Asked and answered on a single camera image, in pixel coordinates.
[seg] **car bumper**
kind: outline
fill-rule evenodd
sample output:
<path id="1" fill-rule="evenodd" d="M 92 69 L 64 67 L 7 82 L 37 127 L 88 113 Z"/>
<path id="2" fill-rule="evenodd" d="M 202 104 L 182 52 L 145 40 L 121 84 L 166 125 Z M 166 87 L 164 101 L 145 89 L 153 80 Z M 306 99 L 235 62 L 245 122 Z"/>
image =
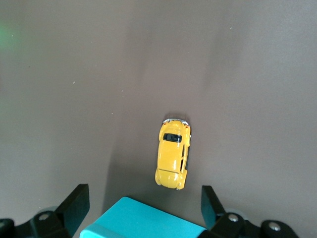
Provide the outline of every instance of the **car bumper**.
<path id="1" fill-rule="evenodd" d="M 188 122 L 187 122 L 187 121 L 182 120 L 182 119 L 176 119 L 176 118 L 169 118 L 169 119 L 166 119 L 166 120 L 164 120 L 164 121 L 162 122 L 162 124 L 164 124 L 164 123 L 166 123 L 166 122 L 173 121 L 173 120 L 180 121 L 181 123 L 183 123 L 183 124 L 185 124 L 185 125 L 187 125 L 187 126 L 190 126 L 190 125 L 188 124 Z"/>
<path id="2" fill-rule="evenodd" d="M 158 185 L 181 190 L 185 186 L 186 175 L 187 170 L 184 170 L 183 174 L 175 174 L 173 172 L 157 169 L 155 172 L 155 181 Z"/>

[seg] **car hood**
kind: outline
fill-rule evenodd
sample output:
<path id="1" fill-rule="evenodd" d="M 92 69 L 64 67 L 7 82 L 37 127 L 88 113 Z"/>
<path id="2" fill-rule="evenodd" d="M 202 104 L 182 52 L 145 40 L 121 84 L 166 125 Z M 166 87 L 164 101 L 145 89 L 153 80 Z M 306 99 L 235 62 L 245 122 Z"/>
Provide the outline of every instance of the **car hood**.
<path id="1" fill-rule="evenodd" d="M 180 174 L 165 170 L 158 170 L 158 179 L 160 183 L 165 187 L 177 188 L 179 184 Z"/>

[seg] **screw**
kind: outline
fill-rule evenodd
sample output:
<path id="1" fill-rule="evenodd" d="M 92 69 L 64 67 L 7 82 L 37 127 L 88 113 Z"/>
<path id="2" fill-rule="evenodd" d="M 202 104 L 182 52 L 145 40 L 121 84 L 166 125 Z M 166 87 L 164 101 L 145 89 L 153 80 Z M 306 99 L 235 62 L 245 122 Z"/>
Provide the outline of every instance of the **screw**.
<path id="1" fill-rule="evenodd" d="M 46 220 L 49 216 L 50 216 L 49 213 L 44 213 L 44 214 L 40 215 L 39 220 L 40 221 Z"/>
<path id="2" fill-rule="evenodd" d="M 238 218 L 236 215 L 234 215 L 234 214 L 230 214 L 230 215 L 228 216 L 228 218 L 229 218 L 229 220 L 232 221 L 232 222 L 237 222 L 237 221 L 239 220 L 239 218 Z"/>
<path id="3" fill-rule="evenodd" d="M 278 223 L 275 223 L 275 222 L 270 222 L 268 224 L 268 226 L 273 230 L 273 231 L 280 231 L 281 230 L 281 227 L 278 225 Z"/>

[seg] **car rear window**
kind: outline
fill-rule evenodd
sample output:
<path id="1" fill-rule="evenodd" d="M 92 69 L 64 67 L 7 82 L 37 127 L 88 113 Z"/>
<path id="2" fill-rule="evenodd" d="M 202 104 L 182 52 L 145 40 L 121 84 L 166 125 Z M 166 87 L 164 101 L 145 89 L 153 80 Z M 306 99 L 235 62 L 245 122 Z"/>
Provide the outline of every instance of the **car rear window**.
<path id="1" fill-rule="evenodd" d="M 165 133 L 163 136 L 163 140 L 180 143 L 182 141 L 182 136 L 171 133 Z"/>

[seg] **green light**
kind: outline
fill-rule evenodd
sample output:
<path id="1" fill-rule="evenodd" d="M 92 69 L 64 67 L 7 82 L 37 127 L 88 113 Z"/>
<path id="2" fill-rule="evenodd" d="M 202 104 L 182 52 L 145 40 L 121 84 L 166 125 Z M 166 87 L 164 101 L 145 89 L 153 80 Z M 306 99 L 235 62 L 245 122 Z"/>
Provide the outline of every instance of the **green light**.
<path id="1" fill-rule="evenodd" d="M 0 50 L 13 51 L 16 48 L 17 34 L 0 25 Z"/>

